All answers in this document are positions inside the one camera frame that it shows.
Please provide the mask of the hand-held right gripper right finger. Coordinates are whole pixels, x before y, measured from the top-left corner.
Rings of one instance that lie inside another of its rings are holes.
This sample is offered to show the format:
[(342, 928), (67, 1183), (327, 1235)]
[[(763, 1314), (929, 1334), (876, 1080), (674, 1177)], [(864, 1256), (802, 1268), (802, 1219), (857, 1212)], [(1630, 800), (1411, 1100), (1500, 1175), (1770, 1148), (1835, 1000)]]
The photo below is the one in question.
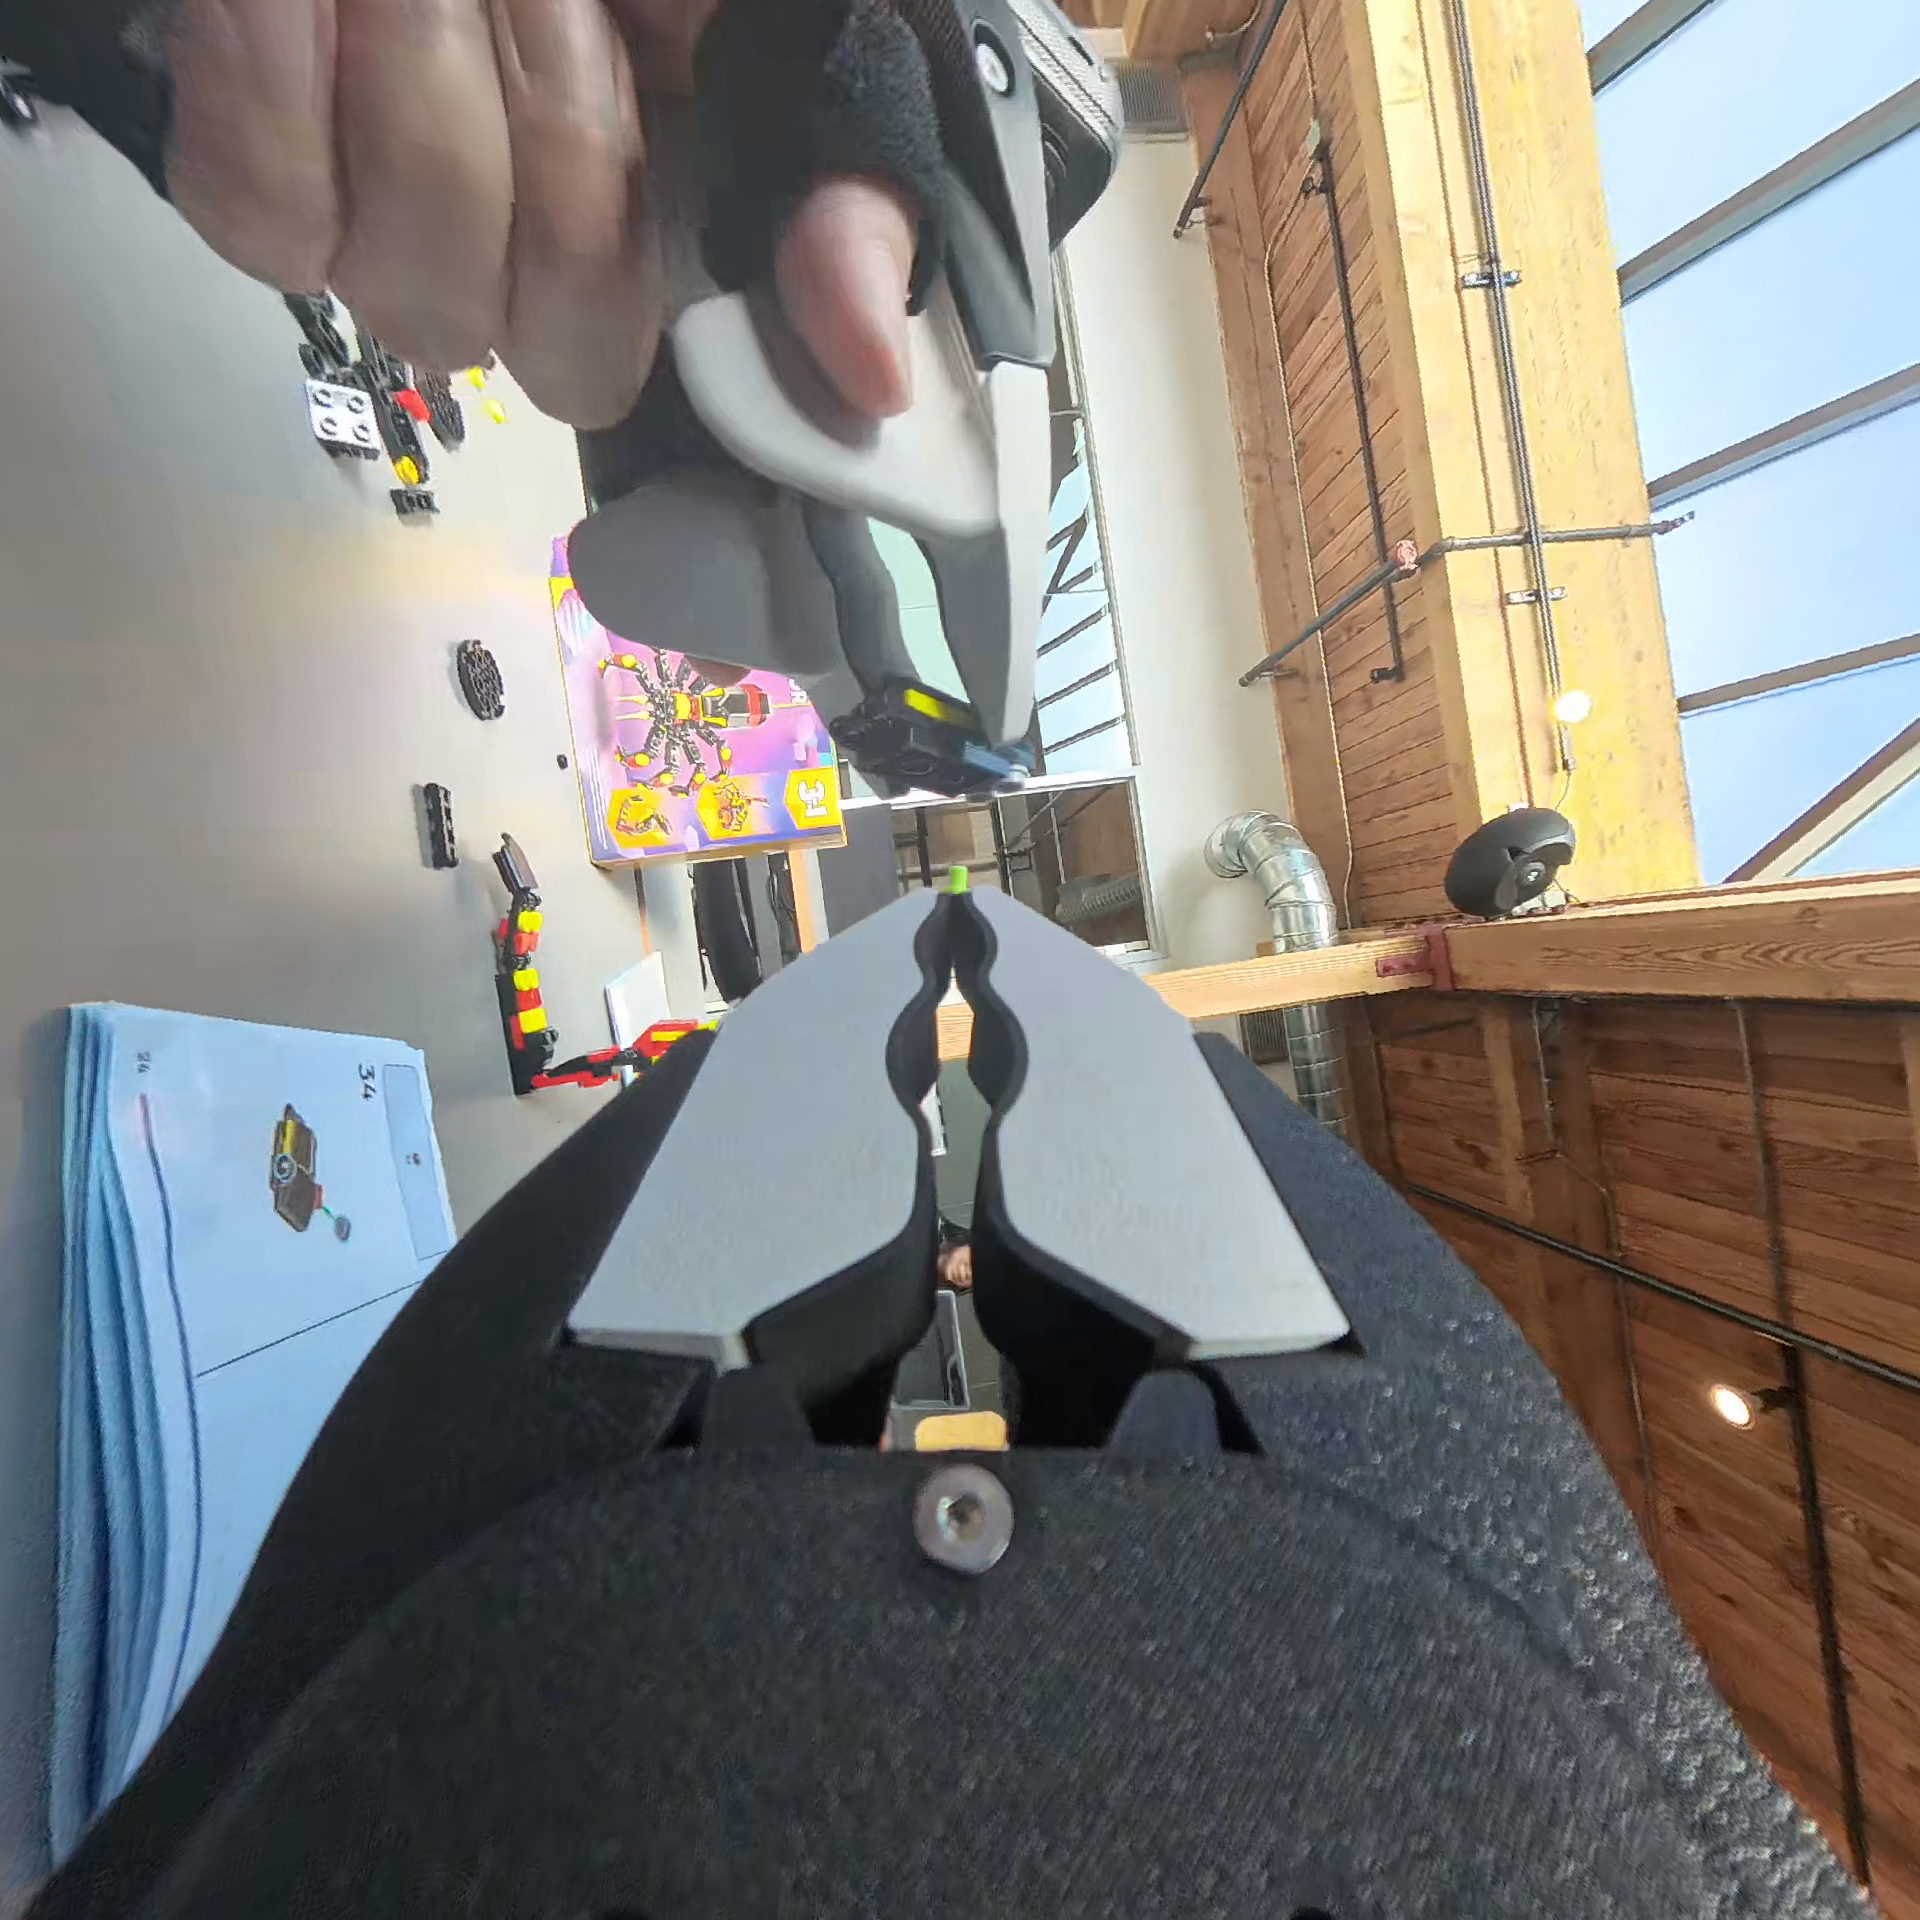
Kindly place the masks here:
[(1175, 1361), (1319, 1354), (1337, 1304), (1191, 1024), (998, 892), (955, 902), (990, 1110), (976, 1235)]

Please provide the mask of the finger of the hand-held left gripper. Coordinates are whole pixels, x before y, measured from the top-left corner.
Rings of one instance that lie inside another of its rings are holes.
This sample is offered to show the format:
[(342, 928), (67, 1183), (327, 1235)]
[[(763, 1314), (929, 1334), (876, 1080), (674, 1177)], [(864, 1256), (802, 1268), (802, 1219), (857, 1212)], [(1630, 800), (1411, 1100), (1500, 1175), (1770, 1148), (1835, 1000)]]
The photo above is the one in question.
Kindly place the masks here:
[(802, 497), (624, 497), (574, 526), (567, 562), (610, 636), (790, 678), (826, 716), (905, 678), (897, 586), (862, 515)]
[(951, 294), (907, 320), (905, 344), (910, 408), (862, 422), (833, 410), (763, 300), (711, 296), (670, 330), (692, 414), (751, 473), (920, 542), (951, 664), (980, 728), (1009, 742), (1036, 710), (1047, 375), (1019, 361), (979, 367)]

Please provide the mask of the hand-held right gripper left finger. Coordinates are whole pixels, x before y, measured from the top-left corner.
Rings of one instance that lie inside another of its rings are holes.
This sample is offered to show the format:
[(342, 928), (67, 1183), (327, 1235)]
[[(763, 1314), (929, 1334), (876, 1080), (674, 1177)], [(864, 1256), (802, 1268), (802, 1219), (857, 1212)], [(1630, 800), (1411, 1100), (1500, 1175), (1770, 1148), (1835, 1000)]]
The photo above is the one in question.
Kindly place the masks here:
[(891, 1375), (932, 1316), (923, 1114), (948, 899), (916, 892), (711, 1035), (567, 1329), (719, 1371)]

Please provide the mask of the small black brick assembly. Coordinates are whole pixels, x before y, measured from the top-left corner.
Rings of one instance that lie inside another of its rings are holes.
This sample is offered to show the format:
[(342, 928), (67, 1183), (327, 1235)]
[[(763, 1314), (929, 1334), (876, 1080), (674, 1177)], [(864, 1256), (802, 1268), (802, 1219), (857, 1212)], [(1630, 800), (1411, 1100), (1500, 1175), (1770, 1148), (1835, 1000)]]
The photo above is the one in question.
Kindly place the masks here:
[(1026, 742), (992, 742), (972, 704), (913, 680), (886, 680), (827, 729), (887, 800), (994, 800), (1025, 790), (1036, 771)]

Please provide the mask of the grey desk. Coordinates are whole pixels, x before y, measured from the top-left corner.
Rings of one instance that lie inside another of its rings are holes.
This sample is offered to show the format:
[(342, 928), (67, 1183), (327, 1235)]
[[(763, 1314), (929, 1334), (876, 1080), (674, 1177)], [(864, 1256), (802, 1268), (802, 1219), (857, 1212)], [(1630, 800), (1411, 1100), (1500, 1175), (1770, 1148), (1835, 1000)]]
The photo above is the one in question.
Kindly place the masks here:
[[(418, 1047), (457, 1231), (609, 1092), (516, 1097), (490, 851), (544, 884), (566, 1054), (660, 951), (703, 987), (689, 884), (598, 872), (548, 612), (583, 510), (574, 436), (502, 375), (438, 464), (440, 515), (311, 439), (298, 328), (73, 113), (6, 131), (6, 1916), (44, 1875), (56, 1632), (65, 1008), (131, 1002)], [(507, 710), (462, 700), (496, 656)], [(425, 864), (442, 783), (457, 872)]]

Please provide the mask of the person's left hand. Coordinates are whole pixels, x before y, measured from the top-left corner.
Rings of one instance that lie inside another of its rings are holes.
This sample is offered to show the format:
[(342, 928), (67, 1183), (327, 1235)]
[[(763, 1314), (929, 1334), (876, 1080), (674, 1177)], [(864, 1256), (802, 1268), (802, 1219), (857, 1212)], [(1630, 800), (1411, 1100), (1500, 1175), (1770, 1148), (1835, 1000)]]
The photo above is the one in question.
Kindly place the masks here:
[(618, 426), (665, 330), (642, 104), (706, 94), (758, 39), (779, 118), (873, 4), (164, 4), (164, 178), (185, 223), (287, 296), (332, 294), (408, 361), (496, 353), (542, 414)]

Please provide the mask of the purple toy box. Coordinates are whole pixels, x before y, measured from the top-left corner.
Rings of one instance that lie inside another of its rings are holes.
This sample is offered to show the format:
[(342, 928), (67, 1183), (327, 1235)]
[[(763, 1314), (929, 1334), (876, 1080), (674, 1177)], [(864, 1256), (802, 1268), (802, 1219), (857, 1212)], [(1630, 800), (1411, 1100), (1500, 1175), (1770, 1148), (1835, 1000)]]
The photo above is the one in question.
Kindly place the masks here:
[(634, 872), (849, 842), (836, 751), (801, 683), (715, 683), (680, 652), (610, 636), (548, 554), (571, 767), (590, 860)]

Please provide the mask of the long red yellow brick assembly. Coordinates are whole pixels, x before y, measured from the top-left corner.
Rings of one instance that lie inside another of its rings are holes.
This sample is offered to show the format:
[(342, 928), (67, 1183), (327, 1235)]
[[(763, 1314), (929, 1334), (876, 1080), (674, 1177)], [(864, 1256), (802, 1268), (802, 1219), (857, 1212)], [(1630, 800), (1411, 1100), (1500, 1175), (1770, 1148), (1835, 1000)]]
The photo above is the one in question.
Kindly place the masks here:
[(495, 986), (516, 1097), (561, 1089), (610, 1089), (632, 1078), (646, 1078), (692, 1034), (719, 1028), (715, 1018), (705, 1022), (670, 1018), (647, 1024), (628, 1044), (600, 1047), (562, 1060), (538, 972), (544, 913), (536, 872), (507, 832), (495, 851), (495, 866), (511, 897), (495, 936)]

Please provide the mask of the pile of loose bricks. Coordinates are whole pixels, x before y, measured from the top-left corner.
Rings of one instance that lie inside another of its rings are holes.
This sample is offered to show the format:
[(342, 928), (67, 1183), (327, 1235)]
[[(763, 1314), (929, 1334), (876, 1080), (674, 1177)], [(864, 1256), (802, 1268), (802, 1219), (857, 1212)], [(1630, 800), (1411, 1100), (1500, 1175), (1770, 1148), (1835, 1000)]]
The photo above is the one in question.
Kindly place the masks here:
[(484, 402), (487, 414), (503, 422), (490, 394), (496, 360), (487, 354), (462, 374), (420, 368), (395, 354), (332, 294), (282, 296), (282, 305), (300, 332), (311, 439), (337, 464), (382, 464), (400, 522), (434, 520), (442, 512), (434, 450), (466, 447), (464, 400)]

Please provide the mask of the black round speaker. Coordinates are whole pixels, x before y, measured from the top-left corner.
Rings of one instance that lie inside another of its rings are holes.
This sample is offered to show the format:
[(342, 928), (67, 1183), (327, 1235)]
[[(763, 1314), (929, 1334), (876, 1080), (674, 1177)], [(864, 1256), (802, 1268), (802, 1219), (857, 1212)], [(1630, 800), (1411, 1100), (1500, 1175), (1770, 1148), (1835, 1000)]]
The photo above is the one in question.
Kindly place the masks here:
[(1555, 807), (1510, 807), (1452, 855), (1446, 894), (1466, 919), (1507, 922), (1542, 902), (1578, 852), (1578, 831)]

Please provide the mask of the blue instruction booklet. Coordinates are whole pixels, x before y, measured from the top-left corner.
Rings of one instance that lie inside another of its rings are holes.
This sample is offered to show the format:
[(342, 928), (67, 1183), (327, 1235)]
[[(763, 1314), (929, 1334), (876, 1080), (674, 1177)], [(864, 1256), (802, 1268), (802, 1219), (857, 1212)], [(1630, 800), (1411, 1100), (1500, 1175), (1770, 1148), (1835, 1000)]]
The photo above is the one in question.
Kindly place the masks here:
[(400, 1041), (67, 1011), (54, 1863), (132, 1780), (395, 1313), (456, 1241)]

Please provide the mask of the glass skylight window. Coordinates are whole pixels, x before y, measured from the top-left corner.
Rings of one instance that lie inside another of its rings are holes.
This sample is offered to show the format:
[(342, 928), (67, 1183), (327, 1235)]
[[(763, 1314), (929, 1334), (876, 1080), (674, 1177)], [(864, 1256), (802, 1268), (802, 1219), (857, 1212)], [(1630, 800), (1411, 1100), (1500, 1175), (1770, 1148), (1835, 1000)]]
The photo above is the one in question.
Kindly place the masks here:
[(1919, 860), (1919, 4), (1587, 2), (1705, 881)]

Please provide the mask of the silver metal duct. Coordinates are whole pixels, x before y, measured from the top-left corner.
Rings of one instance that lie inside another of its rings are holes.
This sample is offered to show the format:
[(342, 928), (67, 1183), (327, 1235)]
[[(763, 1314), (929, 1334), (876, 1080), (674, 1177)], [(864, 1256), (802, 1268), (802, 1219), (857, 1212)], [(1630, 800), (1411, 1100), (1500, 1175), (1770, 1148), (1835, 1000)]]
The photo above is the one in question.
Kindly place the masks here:
[[(1234, 814), (1211, 831), (1206, 860), (1215, 876), (1249, 878), (1260, 889), (1276, 956), (1337, 946), (1339, 922), (1329, 874), (1296, 826), (1264, 809)], [(1276, 1020), (1296, 1105), (1337, 1138), (1352, 1140), (1339, 1022), (1321, 1002), (1280, 1008)]]

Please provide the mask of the black metal rail pipe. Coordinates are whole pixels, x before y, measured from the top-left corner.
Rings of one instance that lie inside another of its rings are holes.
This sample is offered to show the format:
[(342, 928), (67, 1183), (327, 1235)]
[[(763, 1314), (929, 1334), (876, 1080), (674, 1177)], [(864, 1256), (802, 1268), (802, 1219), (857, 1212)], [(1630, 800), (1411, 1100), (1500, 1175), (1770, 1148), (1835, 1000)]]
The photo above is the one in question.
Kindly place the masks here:
[(1681, 512), (1662, 520), (1625, 522), (1611, 526), (1440, 537), (1428, 546), (1419, 546), (1414, 539), (1401, 539), (1387, 550), (1385, 559), (1371, 572), (1363, 575), (1356, 586), (1329, 602), (1315, 616), (1315, 619), (1311, 619), (1300, 632), (1286, 641), (1283, 647), (1276, 647), (1274, 652), (1263, 656), (1254, 667), (1242, 672), (1236, 687), (1251, 688), (1255, 683), (1276, 682), (1283, 667), (1311, 643), (1332, 634), (1335, 627), (1339, 627), (1348, 616), (1359, 612), (1360, 607), (1364, 607), (1374, 598), (1382, 594), (1385, 600), (1393, 600), (1404, 583), (1417, 580), (1425, 569), (1438, 564), (1440, 561), (1504, 552), (1534, 554), (1559, 544), (1627, 544), (1656, 539), (1675, 534), (1679, 528), (1687, 526), (1694, 518), (1697, 512)]

